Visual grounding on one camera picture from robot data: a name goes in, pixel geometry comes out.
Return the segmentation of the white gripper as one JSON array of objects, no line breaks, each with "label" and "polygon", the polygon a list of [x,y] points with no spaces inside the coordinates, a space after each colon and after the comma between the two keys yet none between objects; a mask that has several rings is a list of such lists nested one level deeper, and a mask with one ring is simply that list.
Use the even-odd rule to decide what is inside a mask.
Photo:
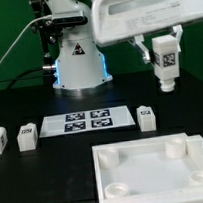
[{"label": "white gripper", "polygon": [[181,24],[203,18],[203,0],[93,0],[91,8],[96,44],[109,46],[129,40],[145,64],[151,57],[143,35],[172,26],[172,50],[180,53]]}]

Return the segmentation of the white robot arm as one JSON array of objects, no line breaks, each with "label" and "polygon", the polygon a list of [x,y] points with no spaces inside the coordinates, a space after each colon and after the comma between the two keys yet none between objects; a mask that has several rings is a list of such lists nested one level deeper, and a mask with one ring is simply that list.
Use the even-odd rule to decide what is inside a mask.
[{"label": "white robot arm", "polygon": [[180,40],[184,24],[203,18],[203,0],[42,0],[47,19],[59,27],[59,55],[54,69],[58,93],[80,95],[107,85],[101,47],[131,43],[142,51],[146,63],[155,55],[155,74],[161,88],[172,91],[179,76]]}]

